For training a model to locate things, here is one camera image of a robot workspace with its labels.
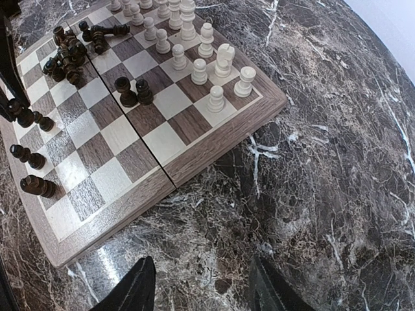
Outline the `white chess knight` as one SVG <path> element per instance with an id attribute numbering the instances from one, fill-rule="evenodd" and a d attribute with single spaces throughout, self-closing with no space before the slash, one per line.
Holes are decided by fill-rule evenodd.
<path id="1" fill-rule="evenodd" d="M 226 78 L 231 73 L 231 66 L 235 58 L 235 48 L 229 43 L 223 43 L 217 51 L 217 59 L 215 63 L 215 74 L 219 78 Z"/>

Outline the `wooden chess board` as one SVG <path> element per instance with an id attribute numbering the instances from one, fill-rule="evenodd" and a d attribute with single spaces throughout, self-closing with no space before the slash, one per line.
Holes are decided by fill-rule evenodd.
<path id="1" fill-rule="evenodd" d="M 112 27 L 127 24 L 125 36 L 110 35 L 104 52 L 91 42 L 80 67 L 80 82 L 55 82 L 42 73 L 57 46 L 48 34 L 20 55 L 16 62 L 31 107 L 54 121 L 44 132 L 38 124 L 22 128 L 1 122 L 5 146 L 20 144 L 45 157 L 35 170 L 10 157 L 16 182 L 30 174 L 56 184 L 51 198 L 22 192 L 26 214 L 49 262 L 59 268 L 106 240 L 151 208 L 177 187 L 275 117 L 286 105 L 281 89 L 243 52 L 213 29 L 213 55 L 205 59 L 207 82 L 191 81 L 198 55 L 200 29 L 205 21 L 195 15 L 196 38 L 181 39 L 181 30 L 169 28 L 171 11 L 166 1 L 105 1 L 78 19 L 64 23 L 81 40 L 78 24 Z M 167 31 L 171 50 L 156 51 L 157 39 L 145 40 L 143 20 Z M 235 48 L 231 73 L 215 74 L 217 51 L 229 43 Z M 182 71 L 172 67 L 172 47 L 181 44 L 187 60 Z M 240 98 L 234 85 L 241 69 L 253 67 L 252 92 Z M 114 82 L 127 77 L 137 95 L 136 82 L 145 79 L 153 93 L 152 104 L 132 108 L 120 102 Z M 224 90 L 224 109 L 208 110 L 213 86 Z"/>

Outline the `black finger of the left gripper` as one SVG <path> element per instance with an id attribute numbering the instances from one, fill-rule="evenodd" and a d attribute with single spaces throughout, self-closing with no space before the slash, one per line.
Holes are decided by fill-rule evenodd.
<path id="1" fill-rule="evenodd" d="M 14 95 L 18 104 L 25 108 L 30 106 L 30 100 L 16 65 L 12 26 L 3 10 L 1 10 L 1 80 Z"/>

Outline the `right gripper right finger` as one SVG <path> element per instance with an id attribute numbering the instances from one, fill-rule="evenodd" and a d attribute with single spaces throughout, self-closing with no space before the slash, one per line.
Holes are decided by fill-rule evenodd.
<path id="1" fill-rule="evenodd" d="M 249 305 L 251 310 L 314 311 L 288 285 L 277 269 L 259 255 L 254 255 L 250 264 Z"/>

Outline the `dark chess pawn upright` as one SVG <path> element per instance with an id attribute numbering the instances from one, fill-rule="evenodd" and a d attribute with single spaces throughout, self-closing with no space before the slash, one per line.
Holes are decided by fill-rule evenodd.
<path id="1" fill-rule="evenodd" d="M 140 104 L 149 105 L 153 103 L 154 96 L 145 79 L 139 79 L 136 82 L 137 101 Z"/>

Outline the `dark chess rook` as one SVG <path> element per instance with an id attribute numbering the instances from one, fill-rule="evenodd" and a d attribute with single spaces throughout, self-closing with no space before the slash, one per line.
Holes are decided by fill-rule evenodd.
<path id="1" fill-rule="evenodd" d="M 132 108 L 137 104 L 137 95 L 131 90 L 131 84 L 127 77 L 119 77 L 114 85 L 116 91 L 120 93 L 120 102 L 124 107 Z"/>

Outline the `white chess rook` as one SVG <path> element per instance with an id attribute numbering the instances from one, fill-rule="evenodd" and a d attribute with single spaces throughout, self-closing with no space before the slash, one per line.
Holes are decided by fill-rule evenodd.
<path id="1" fill-rule="evenodd" d="M 252 92 L 252 82 L 256 76 L 253 67 L 245 66 L 241 69 L 240 80 L 234 85 L 234 93 L 237 97 L 245 98 Z"/>

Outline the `pile of dark chess pieces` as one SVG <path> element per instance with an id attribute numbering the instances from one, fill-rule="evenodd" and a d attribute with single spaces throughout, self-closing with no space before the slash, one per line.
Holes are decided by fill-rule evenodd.
<path id="1" fill-rule="evenodd" d="M 56 55 L 46 61 L 42 73 L 50 76 L 55 82 L 60 82 L 63 79 L 72 85 L 77 85 L 80 82 L 78 68 L 86 60 L 85 42 L 91 42 L 95 53 L 102 54 L 106 44 L 106 35 L 125 36 L 130 32 L 130 26 L 127 24 L 112 27 L 99 25 L 90 27 L 86 21 L 81 21 L 78 27 L 82 32 L 81 40 L 75 36 L 71 29 L 65 31 L 61 26 L 53 29 L 53 40 L 58 49 Z"/>

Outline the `white chess king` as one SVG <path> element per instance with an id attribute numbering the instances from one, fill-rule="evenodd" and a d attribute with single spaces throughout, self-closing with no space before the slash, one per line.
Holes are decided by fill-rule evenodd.
<path id="1" fill-rule="evenodd" d="M 183 21 L 180 34 L 184 41 L 191 41 L 196 38 L 196 30 L 193 25 L 195 8 L 196 5 L 193 0 L 181 0 L 180 2 L 180 18 Z"/>

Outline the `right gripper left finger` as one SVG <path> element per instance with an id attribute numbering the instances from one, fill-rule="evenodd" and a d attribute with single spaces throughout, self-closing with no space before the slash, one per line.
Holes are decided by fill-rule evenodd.
<path id="1" fill-rule="evenodd" d="M 114 289 L 91 310 L 153 310 L 155 288 L 153 258 L 140 258 Z"/>

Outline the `dark chess pawn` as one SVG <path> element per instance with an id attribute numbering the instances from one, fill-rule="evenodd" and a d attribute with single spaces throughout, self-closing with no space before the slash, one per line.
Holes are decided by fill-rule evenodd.
<path id="1" fill-rule="evenodd" d="M 12 116 L 13 121 L 23 127 L 28 128 L 34 122 L 33 111 L 20 104 L 15 98 L 8 102 L 8 112 Z"/>
<path id="2" fill-rule="evenodd" d="M 39 125 L 40 129 L 44 132 L 49 132 L 54 126 L 54 121 L 47 117 L 43 116 L 39 111 L 34 111 L 34 122 Z"/>
<path id="3" fill-rule="evenodd" d="M 51 198 L 56 191 L 56 184 L 35 175 L 28 175 L 20 180 L 21 189 L 29 194 Z"/>
<path id="4" fill-rule="evenodd" d="M 139 79 L 136 82 L 137 101 L 140 104 L 149 105 L 153 103 L 154 96 L 145 79 Z"/>
<path id="5" fill-rule="evenodd" d="M 12 144 L 10 153 L 22 163 L 28 163 L 35 170 L 43 168 L 45 165 L 45 157 L 37 152 L 32 153 L 29 148 L 18 144 Z"/>

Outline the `white chess pawn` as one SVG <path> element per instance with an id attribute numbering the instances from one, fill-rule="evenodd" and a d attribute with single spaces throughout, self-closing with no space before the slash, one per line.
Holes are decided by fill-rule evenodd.
<path id="1" fill-rule="evenodd" d="M 191 81 L 196 85 L 204 85 L 208 80 L 207 63 L 205 59 L 198 58 L 193 62 Z"/>
<path id="2" fill-rule="evenodd" d="M 145 28 L 144 37 L 147 41 L 153 41 L 156 39 L 157 28 L 155 27 L 154 19 L 152 17 L 146 17 L 143 20 L 143 26 Z"/>
<path id="3" fill-rule="evenodd" d="M 213 86 L 210 89 L 207 108 L 212 113 L 218 113 L 224 109 L 224 90 L 221 86 Z"/>
<path id="4" fill-rule="evenodd" d="M 159 54 L 167 54 L 171 50 L 171 44 L 167 41 L 167 31 L 165 29 L 158 29 L 156 31 L 156 51 Z"/>
<path id="5" fill-rule="evenodd" d="M 187 66 L 187 60 L 184 53 L 184 47 L 181 44 L 176 44 L 172 47 L 172 67 L 175 71 L 182 71 Z"/>

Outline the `white chess queen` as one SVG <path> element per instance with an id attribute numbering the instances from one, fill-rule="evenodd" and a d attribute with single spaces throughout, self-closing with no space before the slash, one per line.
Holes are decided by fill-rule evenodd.
<path id="1" fill-rule="evenodd" d="M 180 0 L 169 0 L 169 10 L 171 11 L 169 28 L 172 30 L 180 30 L 182 27 L 182 20 L 180 18 Z"/>

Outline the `white chess bishop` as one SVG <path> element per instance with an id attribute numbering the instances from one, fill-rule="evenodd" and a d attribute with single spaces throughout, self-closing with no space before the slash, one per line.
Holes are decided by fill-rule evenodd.
<path id="1" fill-rule="evenodd" d="M 209 58 L 213 55 L 212 43 L 213 37 L 213 26 L 211 23 L 204 23 L 200 29 L 200 41 L 201 44 L 198 47 L 198 55 L 201 58 Z"/>

